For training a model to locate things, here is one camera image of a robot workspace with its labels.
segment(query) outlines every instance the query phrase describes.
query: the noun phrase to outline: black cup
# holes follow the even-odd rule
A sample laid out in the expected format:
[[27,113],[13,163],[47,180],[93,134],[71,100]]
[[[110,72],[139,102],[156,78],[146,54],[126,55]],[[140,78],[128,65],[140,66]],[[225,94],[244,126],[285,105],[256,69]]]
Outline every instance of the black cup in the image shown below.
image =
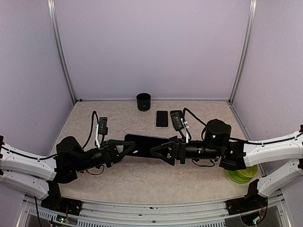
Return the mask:
[[151,108],[151,95],[147,93],[138,94],[137,105],[139,110],[148,111]]

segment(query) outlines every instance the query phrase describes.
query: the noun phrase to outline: green plate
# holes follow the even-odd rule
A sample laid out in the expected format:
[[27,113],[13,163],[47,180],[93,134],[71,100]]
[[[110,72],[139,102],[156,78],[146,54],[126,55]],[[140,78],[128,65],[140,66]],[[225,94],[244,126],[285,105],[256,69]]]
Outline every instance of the green plate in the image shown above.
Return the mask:
[[237,170],[238,175],[243,179],[251,179],[258,174],[258,166],[247,167],[246,169]]
[[249,181],[251,181],[251,179],[242,179],[241,177],[239,177],[237,171],[227,170],[227,174],[234,182],[237,183],[248,183]]

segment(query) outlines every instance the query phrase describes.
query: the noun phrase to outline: black joint motor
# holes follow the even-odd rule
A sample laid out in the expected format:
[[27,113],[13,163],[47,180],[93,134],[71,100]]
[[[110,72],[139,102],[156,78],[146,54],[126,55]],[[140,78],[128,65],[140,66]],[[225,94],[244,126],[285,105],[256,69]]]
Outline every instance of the black joint motor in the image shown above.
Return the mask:
[[0,158],[3,158],[3,155],[1,154],[1,147],[4,144],[3,140],[4,140],[4,137],[0,136]]
[[205,144],[210,148],[227,146],[232,127],[218,119],[210,120],[206,125]]

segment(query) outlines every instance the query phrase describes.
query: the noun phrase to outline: speckled beige tabletop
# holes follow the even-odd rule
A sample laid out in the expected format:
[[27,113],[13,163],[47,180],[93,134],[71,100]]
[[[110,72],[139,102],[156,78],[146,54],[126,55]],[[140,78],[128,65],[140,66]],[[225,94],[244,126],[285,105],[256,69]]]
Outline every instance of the speckled beige tabletop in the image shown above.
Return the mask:
[[[65,122],[55,144],[66,136],[74,136],[83,145],[90,130],[91,113],[96,110],[99,117],[108,117],[108,135],[123,140],[125,134],[135,133],[158,137],[172,137],[179,134],[171,124],[168,129],[155,128],[157,110],[190,109],[202,121],[217,118],[232,126],[232,137],[244,136],[226,102],[206,101],[152,101],[151,109],[141,112],[136,101],[78,102]],[[203,125],[188,113],[186,120],[194,140],[199,140]],[[86,149],[94,147],[92,136]],[[202,160],[200,164],[209,164]],[[174,204],[214,201],[245,195],[248,184],[233,182],[226,171],[218,166],[198,167],[186,161],[175,166],[153,158],[125,157],[103,174],[92,176],[79,173],[78,179],[61,184],[62,196],[103,202],[130,204]],[[91,169],[92,173],[100,170]]]

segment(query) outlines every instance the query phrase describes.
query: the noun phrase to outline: black cylindrical motor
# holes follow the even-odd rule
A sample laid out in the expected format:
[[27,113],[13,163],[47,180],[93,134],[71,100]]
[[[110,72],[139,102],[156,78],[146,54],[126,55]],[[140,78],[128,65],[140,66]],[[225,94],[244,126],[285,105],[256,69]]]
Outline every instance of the black cylindrical motor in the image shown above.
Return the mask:
[[84,171],[104,164],[104,158],[98,148],[84,151],[73,136],[64,138],[57,144],[60,164],[65,171]]
[[218,159],[219,157],[220,149],[207,147],[204,141],[194,140],[186,145],[186,158]]
[[93,148],[91,150],[88,150],[86,154],[87,154],[86,158],[73,164],[73,168],[77,172],[81,172],[94,167],[98,168],[105,163],[104,158],[102,157],[102,154],[98,148]]
[[213,119],[209,121],[205,129],[205,145],[209,148],[221,148],[227,146],[232,127],[223,121]]

